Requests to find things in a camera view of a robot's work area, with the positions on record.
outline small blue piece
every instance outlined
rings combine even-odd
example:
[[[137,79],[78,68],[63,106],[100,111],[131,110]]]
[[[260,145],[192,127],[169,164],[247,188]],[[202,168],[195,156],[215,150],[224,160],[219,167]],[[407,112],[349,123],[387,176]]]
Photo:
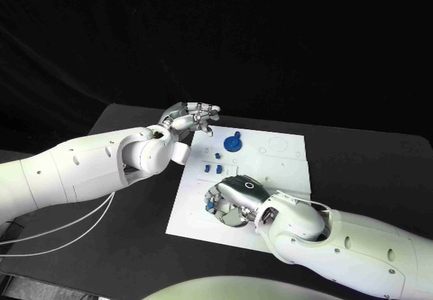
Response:
[[[208,202],[208,205],[205,206],[205,211],[208,211],[211,208],[214,208],[214,202]]]
[[[242,148],[241,132],[240,131],[237,131],[234,133],[234,136],[229,136],[224,140],[224,148],[228,152],[237,152]]]

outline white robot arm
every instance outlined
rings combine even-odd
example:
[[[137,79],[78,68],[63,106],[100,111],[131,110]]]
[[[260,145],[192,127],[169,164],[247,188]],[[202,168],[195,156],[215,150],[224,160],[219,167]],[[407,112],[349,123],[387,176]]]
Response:
[[[234,206],[221,208],[225,199]],[[358,214],[228,177],[205,195],[205,210],[231,227],[254,221],[274,256],[382,299],[433,300],[433,241]],[[322,205],[323,211],[312,207]]]
[[[186,163],[190,131],[212,136],[206,120],[218,106],[176,103],[157,125],[137,127],[61,143],[20,161],[0,164],[0,224],[19,215],[62,203],[95,199],[159,174],[169,161]]]

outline blue component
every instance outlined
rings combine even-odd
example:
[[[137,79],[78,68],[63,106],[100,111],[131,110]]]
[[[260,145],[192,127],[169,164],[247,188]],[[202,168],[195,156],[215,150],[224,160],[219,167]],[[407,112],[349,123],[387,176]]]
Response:
[[[205,211],[208,211],[211,208],[214,208],[214,202],[208,202],[208,205],[205,206]]]
[[[241,132],[237,131],[234,133],[234,136],[229,136],[224,140],[224,148],[228,152],[237,152],[242,148],[242,142],[241,142]]]

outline robotic hand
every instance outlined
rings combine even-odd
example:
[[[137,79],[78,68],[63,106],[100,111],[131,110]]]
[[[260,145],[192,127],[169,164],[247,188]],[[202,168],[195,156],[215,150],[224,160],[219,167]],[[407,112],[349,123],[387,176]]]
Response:
[[[212,136],[219,107],[176,103],[157,125],[79,137],[20,161],[0,164],[0,224],[45,206],[95,199],[185,164],[190,131]]]
[[[224,211],[222,199],[229,202]],[[317,211],[312,203],[325,210]],[[254,221],[273,255],[382,299],[433,299],[433,242],[390,224],[281,191],[270,195],[245,175],[205,194],[205,210],[227,226]]]

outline black table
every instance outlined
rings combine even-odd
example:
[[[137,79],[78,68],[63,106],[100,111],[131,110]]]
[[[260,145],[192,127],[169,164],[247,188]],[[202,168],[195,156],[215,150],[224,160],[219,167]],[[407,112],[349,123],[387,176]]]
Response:
[[[113,104],[89,133],[146,127],[162,112]],[[433,239],[433,151],[426,139],[224,115],[215,125],[303,135],[312,199]],[[276,279],[343,299],[377,299],[307,268],[283,264],[268,253],[166,234],[182,171],[172,162],[162,174],[117,192],[107,216],[75,244],[42,256],[6,258],[0,271],[110,299],[141,299],[182,281],[218,275]],[[78,219],[102,200],[40,209],[23,236]],[[89,228],[100,213],[68,229],[17,243],[10,253],[62,245]]]

